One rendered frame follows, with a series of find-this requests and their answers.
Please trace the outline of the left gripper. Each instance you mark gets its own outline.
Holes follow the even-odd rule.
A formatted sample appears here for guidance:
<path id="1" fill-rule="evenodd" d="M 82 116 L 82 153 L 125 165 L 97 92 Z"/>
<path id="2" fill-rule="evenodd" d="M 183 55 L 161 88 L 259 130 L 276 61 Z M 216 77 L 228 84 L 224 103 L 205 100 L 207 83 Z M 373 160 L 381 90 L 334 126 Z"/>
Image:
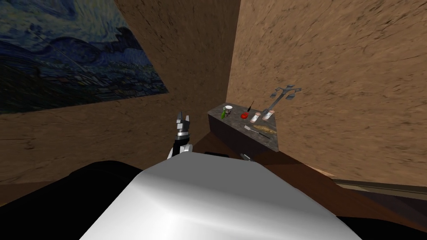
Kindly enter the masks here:
<path id="1" fill-rule="evenodd" d="M 188 133 L 189 126 L 190 126 L 189 115 L 187 115 L 185 119 L 183 119 L 182 112 L 179 112 L 177 116 L 176 124 L 177 124 L 178 133 Z"/>

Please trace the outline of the brown bread loaf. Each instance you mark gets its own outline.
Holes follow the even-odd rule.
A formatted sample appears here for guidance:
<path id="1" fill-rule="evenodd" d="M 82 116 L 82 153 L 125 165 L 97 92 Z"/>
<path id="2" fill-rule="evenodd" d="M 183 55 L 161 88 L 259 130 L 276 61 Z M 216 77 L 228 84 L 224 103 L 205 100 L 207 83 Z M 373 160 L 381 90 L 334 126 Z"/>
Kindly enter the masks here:
<path id="1" fill-rule="evenodd" d="M 257 129 L 257 130 L 259 130 L 259 131 L 262 131 L 262 132 L 264 132 L 264 133 L 267 133 L 267 134 L 277 134 L 277 132 L 276 132 L 276 131 L 272 130 L 271 128 L 269 128 L 269 127 L 268 127 L 268 126 L 266 126 L 266 125 L 253 125 L 253 127 L 254 127 L 255 129 Z"/>

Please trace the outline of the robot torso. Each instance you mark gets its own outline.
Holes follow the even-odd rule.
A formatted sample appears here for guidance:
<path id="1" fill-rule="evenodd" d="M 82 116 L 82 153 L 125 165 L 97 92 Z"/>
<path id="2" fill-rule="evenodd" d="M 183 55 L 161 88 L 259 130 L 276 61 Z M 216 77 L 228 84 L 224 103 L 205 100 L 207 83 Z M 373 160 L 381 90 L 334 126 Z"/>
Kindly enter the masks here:
<path id="1" fill-rule="evenodd" d="M 256 162 L 184 152 L 139 173 L 80 240 L 361 240 Z"/>

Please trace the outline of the blue night sky painting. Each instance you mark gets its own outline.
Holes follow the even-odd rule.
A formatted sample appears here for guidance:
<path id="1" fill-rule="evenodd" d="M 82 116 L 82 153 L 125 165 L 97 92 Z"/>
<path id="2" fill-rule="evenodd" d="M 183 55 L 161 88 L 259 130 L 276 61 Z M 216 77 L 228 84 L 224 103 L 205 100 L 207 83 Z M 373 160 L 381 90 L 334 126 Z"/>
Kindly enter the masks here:
<path id="1" fill-rule="evenodd" d="M 114 0 L 0 0 L 0 114 L 167 92 Z"/>

